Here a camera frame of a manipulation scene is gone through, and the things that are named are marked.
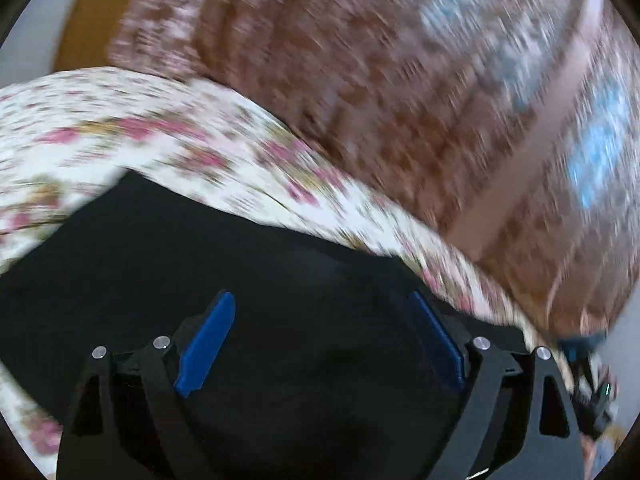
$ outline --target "wooden surface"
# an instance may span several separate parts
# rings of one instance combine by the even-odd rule
[[[130,0],[76,0],[63,32],[54,72],[106,66],[106,47]]]

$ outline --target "white wall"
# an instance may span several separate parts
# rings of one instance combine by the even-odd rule
[[[0,88],[51,72],[75,0],[31,0],[0,48]]]
[[[598,352],[618,377],[618,423],[628,431],[640,412],[640,286]]]

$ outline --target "pink flower pattern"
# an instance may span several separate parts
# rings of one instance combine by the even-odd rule
[[[42,455],[57,453],[61,437],[62,426],[52,420],[41,421],[29,434],[33,447]]]
[[[317,168],[313,170],[313,173],[318,179],[331,184],[340,191],[345,190],[344,181],[346,180],[340,170],[335,168]]]
[[[209,168],[224,168],[226,160],[215,152],[207,150],[197,150],[193,153],[191,162],[196,166],[206,166]]]
[[[462,312],[465,312],[466,314],[473,314],[474,306],[473,306],[473,303],[471,301],[471,298],[469,298],[468,296],[460,296],[456,303],[457,303],[456,306]]]
[[[155,127],[171,136],[183,136],[188,139],[207,140],[207,134],[184,121],[176,119],[159,119],[153,121]]]
[[[298,203],[318,205],[318,199],[308,189],[300,186],[299,183],[289,180],[287,183],[289,196]]]
[[[142,142],[151,136],[156,130],[158,124],[143,118],[127,118],[120,119],[116,124],[122,129],[122,132],[131,139]]]
[[[10,221],[10,231],[17,231],[31,223],[31,215],[26,211],[17,212]]]
[[[284,146],[275,140],[269,140],[263,144],[264,151],[276,160],[283,162],[295,162],[298,151],[293,146]]]
[[[429,269],[423,269],[422,271],[422,280],[429,285],[431,290],[438,290],[440,285],[438,284],[438,280],[436,280]]]
[[[70,142],[74,142],[78,136],[78,130],[75,128],[60,128],[59,130],[53,130],[43,135],[37,142],[43,142],[45,144],[69,144]]]

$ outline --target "bedding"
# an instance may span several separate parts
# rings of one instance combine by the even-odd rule
[[[110,59],[239,91],[562,337],[638,277],[629,39],[608,0],[132,0]]]
[[[57,73],[0,91],[0,264],[46,239],[131,168],[262,224],[398,254],[456,309],[544,344],[516,304],[401,207],[338,170],[260,107],[210,81],[116,68]],[[564,359],[554,351],[571,388]],[[61,427],[0,365],[0,412],[54,477]]]

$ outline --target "floral fabric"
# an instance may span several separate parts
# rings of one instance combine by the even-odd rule
[[[457,309],[519,326],[531,349],[544,344],[462,254],[251,101],[205,80],[181,84],[115,68],[57,73],[0,91],[0,272],[124,168],[257,222],[399,254]],[[52,479],[62,428],[1,364],[0,411]]]

